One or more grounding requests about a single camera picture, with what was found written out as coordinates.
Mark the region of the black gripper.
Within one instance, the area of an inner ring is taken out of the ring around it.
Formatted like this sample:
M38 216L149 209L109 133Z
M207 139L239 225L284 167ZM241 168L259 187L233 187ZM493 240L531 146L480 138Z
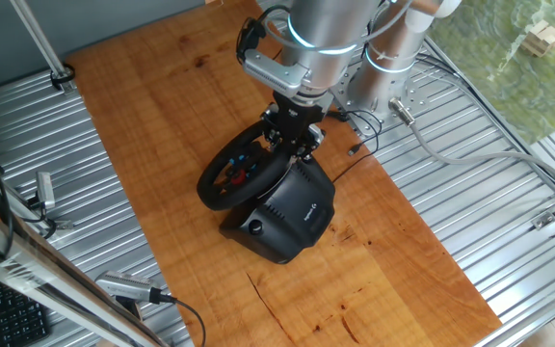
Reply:
M312 152L324 141L326 131L318 125L326 112L321 106L302 106L290 98L273 94L277 111L268 118L269 124L261 126L260 148L263 153L282 153L285 150L284 140L299 140L298 157L309 161Z

